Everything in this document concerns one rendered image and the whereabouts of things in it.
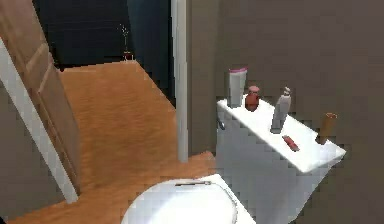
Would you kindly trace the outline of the red round bottle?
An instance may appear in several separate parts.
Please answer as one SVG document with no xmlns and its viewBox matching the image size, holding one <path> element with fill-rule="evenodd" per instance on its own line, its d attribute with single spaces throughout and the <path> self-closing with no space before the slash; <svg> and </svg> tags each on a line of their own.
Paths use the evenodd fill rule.
<svg viewBox="0 0 384 224">
<path fill-rule="evenodd" d="M 255 111 L 259 105 L 259 88 L 257 86 L 250 86 L 248 88 L 248 94 L 245 99 L 245 108 L 248 111 Z"/>
</svg>

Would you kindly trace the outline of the grey tube with pink cap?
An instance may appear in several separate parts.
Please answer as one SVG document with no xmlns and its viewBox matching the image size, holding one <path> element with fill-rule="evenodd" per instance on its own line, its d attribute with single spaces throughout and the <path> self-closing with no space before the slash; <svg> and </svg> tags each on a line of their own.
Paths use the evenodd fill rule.
<svg viewBox="0 0 384 224">
<path fill-rule="evenodd" d="M 248 69 L 246 67 L 229 70 L 229 100 L 231 108 L 239 107 L 242 104 L 245 81 Z"/>
</svg>

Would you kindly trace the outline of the grey spray bottle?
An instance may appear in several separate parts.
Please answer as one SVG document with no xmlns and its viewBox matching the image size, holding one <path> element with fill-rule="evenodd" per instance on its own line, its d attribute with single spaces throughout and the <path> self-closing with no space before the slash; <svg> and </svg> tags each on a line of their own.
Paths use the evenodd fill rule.
<svg viewBox="0 0 384 224">
<path fill-rule="evenodd" d="M 291 105 L 291 90 L 288 87 L 284 88 L 283 94 L 279 97 L 273 113 L 270 132 L 280 134 L 284 126 L 286 117 Z"/>
</svg>

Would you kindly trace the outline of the thin plant in red pot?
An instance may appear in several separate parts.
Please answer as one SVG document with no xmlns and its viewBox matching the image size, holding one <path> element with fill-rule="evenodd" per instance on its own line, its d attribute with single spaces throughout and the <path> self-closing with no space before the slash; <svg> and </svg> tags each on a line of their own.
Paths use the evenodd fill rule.
<svg viewBox="0 0 384 224">
<path fill-rule="evenodd" d="M 123 57 L 125 61 L 131 61 L 134 59 L 134 53 L 132 48 L 130 47 L 129 42 L 129 30 L 124 24 L 120 25 L 121 33 L 124 38 L 124 51 L 123 51 Z"/>
</svg>

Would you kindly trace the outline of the white toilet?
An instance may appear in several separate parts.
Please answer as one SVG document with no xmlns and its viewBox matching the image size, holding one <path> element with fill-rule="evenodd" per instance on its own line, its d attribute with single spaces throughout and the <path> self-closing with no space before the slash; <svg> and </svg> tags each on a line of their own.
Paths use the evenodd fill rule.
<svg viewBox="0 0 384 224">
<path fill-rule="evenodd" d="M 287 117 L 270 132 L 274 107 L 256 111 L 217 103 L 216 171 L 198 179 L 158 183 L 139 195 L 121 224 L 289 224 L 346 151 Z M 299 147 L 292 151 L 289 136 Z"/>
</svg>

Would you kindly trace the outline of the small red tube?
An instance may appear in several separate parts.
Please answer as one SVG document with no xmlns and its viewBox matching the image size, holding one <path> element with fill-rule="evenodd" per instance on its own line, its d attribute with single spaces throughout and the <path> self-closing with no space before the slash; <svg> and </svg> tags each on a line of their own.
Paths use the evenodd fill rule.
<svg viewBox="0 0 384 224">
<path fill-rule="evenodd" d="M 294 152 L 299 151 L 299 147 L 297 144 L 287 135 L 283 136 L 284 142 L 287 144 L 287 146 Z"/>
</svg>

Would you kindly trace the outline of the brown cardboard roll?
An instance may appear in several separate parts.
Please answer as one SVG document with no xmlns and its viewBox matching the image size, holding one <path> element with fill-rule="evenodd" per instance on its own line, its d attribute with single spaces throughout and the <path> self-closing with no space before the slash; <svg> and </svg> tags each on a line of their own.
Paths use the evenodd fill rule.
<svg viewBox="0 0 384 224">
<path fill-rule="evenodd" d="M 327 112 L 324 115 L 322 125 L 316 137 L 316 142 L 318 144 L 324 145 L 325 142 L 328 140 L 336 119 L 337 115 L 335 113 Z"/>
</svg>

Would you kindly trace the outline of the brown wooden room door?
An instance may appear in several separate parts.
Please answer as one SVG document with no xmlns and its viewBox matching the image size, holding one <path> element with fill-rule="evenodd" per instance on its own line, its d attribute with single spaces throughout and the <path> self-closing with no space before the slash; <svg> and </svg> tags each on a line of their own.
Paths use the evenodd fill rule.
<svg viewBox="0 0 384 224">
<path fill-rule="evenodd" d="M 0 0 L 0 38 L 10 51 L 70 183 L 79 192 L 79 128 L 32 0 Z"/>
</svg>

